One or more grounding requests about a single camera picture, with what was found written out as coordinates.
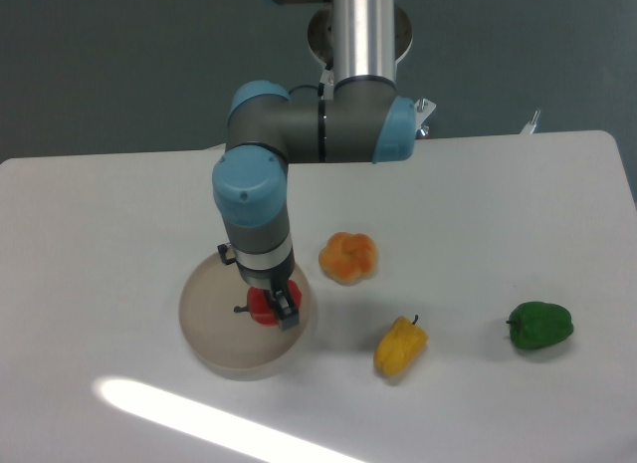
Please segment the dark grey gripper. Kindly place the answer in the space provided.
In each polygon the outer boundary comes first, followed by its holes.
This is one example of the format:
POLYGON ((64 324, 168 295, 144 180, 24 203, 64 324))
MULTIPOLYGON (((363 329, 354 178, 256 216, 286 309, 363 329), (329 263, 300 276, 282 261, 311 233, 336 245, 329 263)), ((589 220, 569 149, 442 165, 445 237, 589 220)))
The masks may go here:
POLYGON ((300 311, 288 281, 295 269, 291 242, 228 242, 217 247, 223 264, 235 264, 242 279, 268 294, 278 328, 287 331, 300 323, 300 311))

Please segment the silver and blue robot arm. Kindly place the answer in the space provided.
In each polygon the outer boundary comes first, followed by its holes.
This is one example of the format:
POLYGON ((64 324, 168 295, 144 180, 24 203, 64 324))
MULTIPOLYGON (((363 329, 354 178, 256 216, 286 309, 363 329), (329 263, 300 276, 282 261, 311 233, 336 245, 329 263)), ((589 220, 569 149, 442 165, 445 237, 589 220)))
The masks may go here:
POLYGON ((242 279, 263 291, 287 330, 300 321, 288 285, 295 268, 289 165, 405 160, 415 144, 416 108, 395 88, 394 0, 271 1, 330 4, 333 95, 309 105, 269 81, 242 86, 212 185, 242 279))

